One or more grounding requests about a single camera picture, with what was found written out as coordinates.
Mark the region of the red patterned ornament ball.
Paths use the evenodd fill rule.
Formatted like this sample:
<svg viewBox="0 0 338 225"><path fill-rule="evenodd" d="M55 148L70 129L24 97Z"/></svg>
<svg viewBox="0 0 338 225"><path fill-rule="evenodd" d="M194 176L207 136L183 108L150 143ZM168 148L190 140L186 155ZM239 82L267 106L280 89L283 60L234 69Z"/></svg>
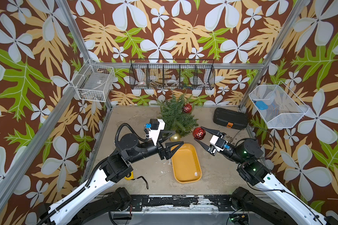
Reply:
<svg viewBox="0 0 338 225"><path fill-rule="evenodd" d="M189 103L184 104L182 107L183 113L191 113L192 112L192 105Z"/></svg>

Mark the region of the yellow plastic tray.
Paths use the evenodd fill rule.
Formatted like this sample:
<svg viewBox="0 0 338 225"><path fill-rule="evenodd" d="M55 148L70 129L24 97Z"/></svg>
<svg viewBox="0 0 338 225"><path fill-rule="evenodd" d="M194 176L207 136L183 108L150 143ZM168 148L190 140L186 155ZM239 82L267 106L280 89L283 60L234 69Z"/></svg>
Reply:
<svg viewBox="0 0 338 225"><path fill-rule="evenodd" d="M185 143L171 158L174 177L177 182L185 184L197 182L202 177L201 166L195 147Z"/></svg>

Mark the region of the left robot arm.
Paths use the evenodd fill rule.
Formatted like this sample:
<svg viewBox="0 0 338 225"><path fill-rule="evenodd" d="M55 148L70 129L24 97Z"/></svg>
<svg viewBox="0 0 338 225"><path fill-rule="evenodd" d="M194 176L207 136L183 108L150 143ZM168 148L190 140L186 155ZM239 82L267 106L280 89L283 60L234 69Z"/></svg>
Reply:
<svg viewBox="0 0 338 225"><path fill-rule="evenodd" d="M40 217L39 225L66 225L97 195L118 183L133 171L132 163L155 154L171 159L184 142L167 142L175 132L166 131L161 119L151 119L144 125L141 138L128 123L122 123L115 134L115 150L101 160L88 179L62 200L51 204Z"/></svg>

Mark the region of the gold ornament ball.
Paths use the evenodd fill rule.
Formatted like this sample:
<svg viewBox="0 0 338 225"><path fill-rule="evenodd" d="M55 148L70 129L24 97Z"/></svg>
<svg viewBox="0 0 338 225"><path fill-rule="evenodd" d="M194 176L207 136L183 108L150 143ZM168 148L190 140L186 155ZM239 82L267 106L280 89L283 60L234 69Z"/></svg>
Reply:
<svg viewBox="0 0 338 225"><path fill-rule="evenodd" d="M172 142L178 142L181 141L181 135L179 133L174 134L173 136L170 137L170 140Z"/></svg>

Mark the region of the red glitter ornament ball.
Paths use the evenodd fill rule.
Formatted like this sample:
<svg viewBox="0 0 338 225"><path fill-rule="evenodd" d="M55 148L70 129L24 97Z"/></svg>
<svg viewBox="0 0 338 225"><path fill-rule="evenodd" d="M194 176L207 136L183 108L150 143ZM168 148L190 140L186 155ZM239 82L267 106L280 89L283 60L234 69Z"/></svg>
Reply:
<svg viewBox="0 0 338 225"><path fill-rule="evenodd" d="M201 127L197 127L192 131L192 135L194 139L203 140L206 135L206 131Z"/></svg>

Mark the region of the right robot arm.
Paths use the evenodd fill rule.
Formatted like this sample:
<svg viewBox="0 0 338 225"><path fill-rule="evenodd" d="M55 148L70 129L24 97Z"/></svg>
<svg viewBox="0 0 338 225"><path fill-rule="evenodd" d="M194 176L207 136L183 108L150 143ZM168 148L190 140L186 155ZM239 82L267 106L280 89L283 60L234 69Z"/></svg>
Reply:
<svg viewBox="0 0 338 225"><path fill-rule="evenodd" d="M305 204L301 199L287 189L276 176L263 165L259 159L262 151L256 139L243 138L237 145L226 141L224 132L205 127L199 131L212 135L210 144L204 144L201 139L196 141L211 155L222 154L226 159L238 165L237 172L250 188L266 193L280 208L264 203L253 203L242 200L239 208L252 211L276 225L337 225L338 221L332 216L324 216Z"/></svg>

